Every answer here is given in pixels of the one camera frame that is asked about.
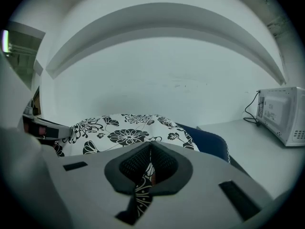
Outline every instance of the microwave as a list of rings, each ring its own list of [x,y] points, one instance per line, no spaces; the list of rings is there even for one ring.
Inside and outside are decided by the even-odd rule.
[[[305,89],[260,90],[256,119],[285,146],[305,146]]]

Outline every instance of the power cord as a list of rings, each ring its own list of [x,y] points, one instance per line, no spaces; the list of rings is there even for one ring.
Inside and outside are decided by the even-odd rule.
[[[257,121],[257,119],[256,119],[251,113],[249,113],[249,112],[247,111],[247,108],[248,108],[251,104],[253,104],[254,100],[256,99],[257,95],[258,95],[260,92],[261,92],[261,91],[257,91],[257,94],[255,95],[253,101],[244,109],[244,111],[245,111],[247,114],[251,115],[252,118],[250,118],[250,117],[243,118],[245,121],[250,122],[250,123],[253,123],[253,124],[256,124],[257,126],[260,126],[261,123],[260,123],[259,121]]]

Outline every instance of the white countertop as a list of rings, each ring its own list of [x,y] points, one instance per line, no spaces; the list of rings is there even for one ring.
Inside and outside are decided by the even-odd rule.
[[[237,120],[198,128],[221,136],[230,156],[273,198],[292,188],[304,165],[304,147],[285,147],[263,125]]]

